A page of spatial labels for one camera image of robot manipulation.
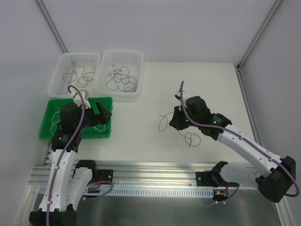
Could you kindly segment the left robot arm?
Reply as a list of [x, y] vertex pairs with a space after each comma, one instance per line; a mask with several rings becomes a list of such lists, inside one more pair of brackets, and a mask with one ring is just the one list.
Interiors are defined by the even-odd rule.
[[80, 160], [72, 170], [78, 153], [82, 132], [88, 127], [107, 125], [111, 118], [101, 102], [98, 113], [89, 103], [67, 103], [61, 107], [60, 120], [51, 140], [52, 163], [48, 184], [38, 210], [32, 211], [29, 222], [33, 226], [74, 226], [77, 206], [88, 183], [99, 178], [94, 160]]

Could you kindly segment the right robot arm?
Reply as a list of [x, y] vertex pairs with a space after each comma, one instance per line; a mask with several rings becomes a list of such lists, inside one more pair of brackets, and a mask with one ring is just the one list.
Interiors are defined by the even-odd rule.
[[252, 165], [250, 169], [220, 161], [205, 178], [205, 184], [212, 187], [222, 186], [227, 182], [243, 184], [258, 189], [261, 195], [274, 203], [289, 196], [291, 186], [296, 188], [294, 196], [299, 195], [296, 161], [292, 157], [283, 158], [251, 141], [231, 120], [220, 113], [212, 113], [201, 97], [183, 98], [177, 93], [175, 98], [180, 104], [174, 107], [169, 123], [171, 127], [177, 130], [196, 127], [203, 135], [226, 145]]

